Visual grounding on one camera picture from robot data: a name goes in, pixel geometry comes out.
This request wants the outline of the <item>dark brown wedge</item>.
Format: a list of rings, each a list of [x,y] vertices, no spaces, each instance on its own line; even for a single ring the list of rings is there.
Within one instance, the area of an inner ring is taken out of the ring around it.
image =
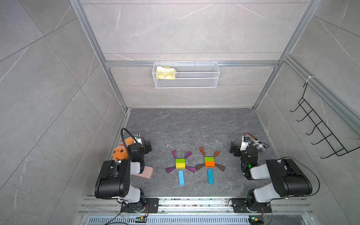
[[[217,167],[220,171],[224,172],[225,171],[225,166],[220,165],[220,164],[216,164],[215,167]]]

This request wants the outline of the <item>green block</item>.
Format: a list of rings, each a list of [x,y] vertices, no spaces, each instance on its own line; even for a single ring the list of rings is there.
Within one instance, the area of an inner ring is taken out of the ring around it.
[[[185,164],[186,160],[184,158],[177,158],[175,162],[176,162],[177,165],[178,164]]]
[[[205,157],[205,162],[214,162],[214,157]]]

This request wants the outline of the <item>orange block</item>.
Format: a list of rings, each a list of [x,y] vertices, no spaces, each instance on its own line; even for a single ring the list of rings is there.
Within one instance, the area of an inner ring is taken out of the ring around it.
[[[205,167],[214,168],[215,167],[215,162],[214,161],[205,161]]]

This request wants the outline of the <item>orange red wedge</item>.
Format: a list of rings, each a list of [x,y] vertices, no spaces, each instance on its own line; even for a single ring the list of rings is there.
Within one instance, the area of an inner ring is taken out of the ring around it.
[[[201,152],[201,154],[205,157],[205,151],[204,151],[204,148],[203,148],[203,147],[200,148],[200,152]]]

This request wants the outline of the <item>teal blue block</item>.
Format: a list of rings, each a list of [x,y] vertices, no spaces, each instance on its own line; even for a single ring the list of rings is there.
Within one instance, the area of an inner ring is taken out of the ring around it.
[[[214,184],[213,169],[209,168],[208,172],[208,184]]]

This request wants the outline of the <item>light blue long block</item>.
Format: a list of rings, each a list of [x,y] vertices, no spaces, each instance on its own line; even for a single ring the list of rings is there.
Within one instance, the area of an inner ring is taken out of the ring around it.
[[[184,186],[184,185],[185,185],[185,179],[184,179],[184,172],[183,172],[183,170],[179,170],[179,171],[178,171],[178,176],[179,176],[179,185],[180,185],[180,186]]]

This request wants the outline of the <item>yellow block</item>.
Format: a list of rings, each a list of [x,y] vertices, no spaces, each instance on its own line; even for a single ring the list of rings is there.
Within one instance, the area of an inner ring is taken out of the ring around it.
[[[176,169],[178,170],[183,170],[186,168],[186,164],[185,163],[176,163]]]

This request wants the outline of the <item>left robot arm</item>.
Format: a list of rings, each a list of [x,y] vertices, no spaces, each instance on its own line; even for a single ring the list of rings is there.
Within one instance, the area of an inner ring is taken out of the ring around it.
[[[151,178],[153,168],[144,163],[144,155],[152,151],[151,143],[142,137],[130,137],[120,147],[121,150],[114,151],[115,160],[104,161],[95,184],[95,197],[145,206],[143,191],[130,184],[130,177],[135,175],[145,179]],[[130,155],[125,159],[118,158],[124,154]]]

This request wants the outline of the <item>plaid patterned pouch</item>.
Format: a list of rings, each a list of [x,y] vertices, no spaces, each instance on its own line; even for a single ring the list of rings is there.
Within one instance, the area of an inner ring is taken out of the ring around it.
[[[245,136],[250,138],[251,145],[254,146],[258,151],[265,152],[266,149],[269,148],[268,144],[261,142],[259,139],[257,139],[252,134],[246,133]]]

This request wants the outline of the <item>pink rounded case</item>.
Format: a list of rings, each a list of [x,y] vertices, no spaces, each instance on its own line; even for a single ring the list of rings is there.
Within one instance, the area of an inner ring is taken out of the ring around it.
[[[152,167],[145,166],[143,172],[136,174],[136,176],[145,178],[145,179],[150,179],[153,175],[153,171],[154,171],[154,169]]]

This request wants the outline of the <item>orange plush fish toy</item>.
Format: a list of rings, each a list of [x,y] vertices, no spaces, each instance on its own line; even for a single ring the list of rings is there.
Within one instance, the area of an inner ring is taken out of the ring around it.
[[[112,152],[112,157],[114,161],[128,159],[128,153],[125,149],[125,147],[128,147],[129,145],[134,144],[135,141],[133,138],[129,137],[125,139],[125,144],[121,142]]]

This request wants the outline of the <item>yellow cloth in basket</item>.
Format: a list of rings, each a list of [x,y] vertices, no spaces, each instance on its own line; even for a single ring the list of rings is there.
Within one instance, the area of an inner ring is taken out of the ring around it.
[[[157,66],[155,78],[158,80],[175,80],[176,69],[170,66]]]

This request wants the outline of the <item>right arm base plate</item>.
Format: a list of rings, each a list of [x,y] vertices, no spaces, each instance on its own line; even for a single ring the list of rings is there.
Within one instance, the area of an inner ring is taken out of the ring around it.
[[[272,208],[269,202],[261,203],[257,201],[247,202],[244,197],[231,198],[228,202],[234,213],[271,213]]]

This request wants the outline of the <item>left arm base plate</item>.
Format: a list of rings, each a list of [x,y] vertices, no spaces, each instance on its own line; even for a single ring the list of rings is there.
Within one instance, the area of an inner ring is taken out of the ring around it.
[[[121,206],[122,212],[128,213],[157,213],[159,198],[145,198],[137,203],[129,203]]]

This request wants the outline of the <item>metal front rail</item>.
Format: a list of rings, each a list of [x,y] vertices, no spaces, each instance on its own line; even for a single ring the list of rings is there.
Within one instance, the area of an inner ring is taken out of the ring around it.
[[[234,213],[234,196],[151,196],[159,198],[157,213],[122,212],[115,200],[86,197],[76,225],[316,225],[305,198],[274,200],[271,213]]]

